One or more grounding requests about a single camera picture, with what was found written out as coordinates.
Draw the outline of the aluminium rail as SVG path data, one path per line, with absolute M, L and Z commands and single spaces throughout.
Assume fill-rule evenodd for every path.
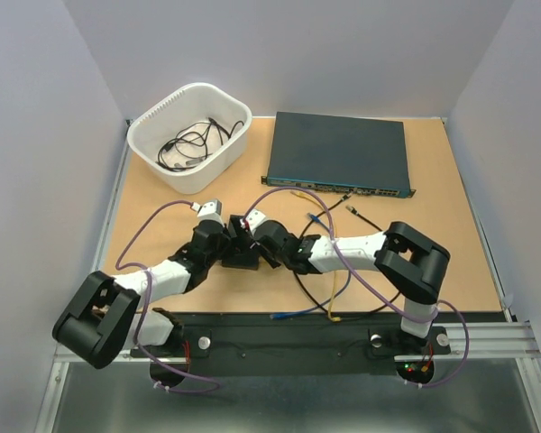
M 444 323 L 432 327 L 433 331 L 443 327 L 440 341 L 448 341 L 450 353 L 439 355 L 434 350 L 435 359 L 455 360 L 463 356 L 465 337 L 463 326 L 459 323 Z M 540 358 L 541 351 L 535 333 L 527 322 L 469 323 L 468 359 L 506 359 Z

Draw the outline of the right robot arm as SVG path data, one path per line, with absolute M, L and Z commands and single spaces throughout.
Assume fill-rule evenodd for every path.
M 451 254 L 412 226 L 395 221 L 385 231 L 355 237 L 297 237 L 276 220 L 253 210 L 233 222 L 235 233 L 276 268 L 295 274 L 325 274 L 347 270 L 381 272 L 405 298 L 399 346 L 416 352 L 429 341 L 436 305 Z

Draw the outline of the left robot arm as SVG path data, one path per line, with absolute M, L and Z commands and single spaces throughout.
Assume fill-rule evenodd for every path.
M 188 243 L 149 269 L 90 273 L 55 322 L 52 337 L 96 369 L 108 366 L 133 341 L 136 311 L 145 302 L 195 289 L 230 243 L 223 223 L 203 220 Z

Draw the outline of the white plastic bin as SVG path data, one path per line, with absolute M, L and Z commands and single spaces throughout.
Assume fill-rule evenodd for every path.
M 176 191 L 204 189 L 246 149 L 252 112 L 207 83 L 188 84 L 130 125 L 127 142 Z

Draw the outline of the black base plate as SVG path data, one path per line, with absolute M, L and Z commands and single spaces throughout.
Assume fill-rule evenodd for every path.
M 153 355 L 189 355 L 190 371 L 203 376 L 285 376 L 319 374 L 393 375 L 397 361 L 417 367 L 426 356 L 448 355 L 449 345 L 434 326 L 420 339 L 403 332 L 397 316 L 381 312 L 343 317 L 334 324 L 319 314 L 273 319 L 264 313 L 174 313 L 173 336 L 148 345 Z

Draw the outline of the large teal network switch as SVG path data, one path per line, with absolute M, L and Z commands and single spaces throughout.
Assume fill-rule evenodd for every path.
M 269 187 L 411 198 L 404 124 L 400 121 L 278 112 L 267 173 Z

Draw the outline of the small black network switch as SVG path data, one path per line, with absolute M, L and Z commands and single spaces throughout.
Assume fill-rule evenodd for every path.
M 259 257 L 259 253 L 253 250 L 231 251 L 221 259 L 221 265 L 225 268 L 257 271 Z

